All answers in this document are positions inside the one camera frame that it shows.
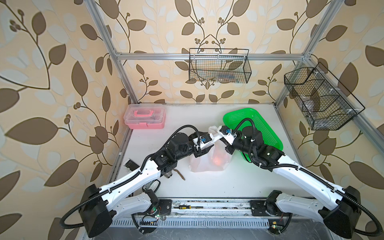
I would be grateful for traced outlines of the white printed plastic bag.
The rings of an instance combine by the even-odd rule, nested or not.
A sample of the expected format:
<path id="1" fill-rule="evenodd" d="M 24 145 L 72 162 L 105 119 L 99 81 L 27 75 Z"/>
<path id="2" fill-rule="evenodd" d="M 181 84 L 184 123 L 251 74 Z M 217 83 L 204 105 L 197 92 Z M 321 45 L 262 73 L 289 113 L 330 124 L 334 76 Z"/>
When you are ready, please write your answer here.
<path id="1" fill-rule="evenodd" d="M 189 170 L 193 173 L 221 172 L 232 160 L 232 155 L 225 150 L 226 144 L 217 140 L 207 154 L 201 157 L 190 156 Z"/>

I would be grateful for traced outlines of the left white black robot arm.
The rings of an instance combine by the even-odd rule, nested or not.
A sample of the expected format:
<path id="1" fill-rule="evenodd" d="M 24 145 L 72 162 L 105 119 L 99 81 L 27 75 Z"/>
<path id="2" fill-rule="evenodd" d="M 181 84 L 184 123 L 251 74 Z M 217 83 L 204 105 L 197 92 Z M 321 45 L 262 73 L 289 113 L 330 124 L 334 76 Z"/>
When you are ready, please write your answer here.
<path id="1" fill-rule="evenodd" d="M 187 126 L 177 129 L 155 153 L 148 155 L 142 165 L 126 176 L 97 188 L 89 186 L 82 201 L 69 210 L 60 219 L 63 229 L 84 227 L 90 238 L 100 235 L 113 223 L 113 218 L 125 210 L 123 201 L 129 204 L 127 208 L 132 214 L 146 212 L 156 205 L 157 197 L 153 191 L 145 191 L 133 198 L 130 195 L 145 184 L 159 179 L 177 166 L 177 162 L 190 155 L 206 154 L 214 143 L 222 138 L 218 132 L 199 132 L 194 126 L 189 126 L 195 132 L 188 136 L 182 132 Z"/>

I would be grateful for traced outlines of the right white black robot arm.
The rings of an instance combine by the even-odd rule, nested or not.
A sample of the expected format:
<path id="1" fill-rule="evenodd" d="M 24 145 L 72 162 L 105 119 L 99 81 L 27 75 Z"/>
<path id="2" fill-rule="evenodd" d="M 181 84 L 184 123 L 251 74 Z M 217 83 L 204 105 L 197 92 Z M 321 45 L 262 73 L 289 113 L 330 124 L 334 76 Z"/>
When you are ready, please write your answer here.
<path id="1" fill-rule="evenodd" d="M 265 144 L 252 119 L 243 119 L 234 129 L 222 126 L 220 132 L 227 141 L 228 153 L 238 150 L 247 154 L 252 164 L 285 177 L 312 195 L 308 199 L 273 191 L 266 200 L 272 215 L 280 210 L 311 218 L 344 239 L 351 239 L 353 234 L 378 237 L 383 233 L 380 221 L 361 204 L 357 189 L 333 184 Z"/>

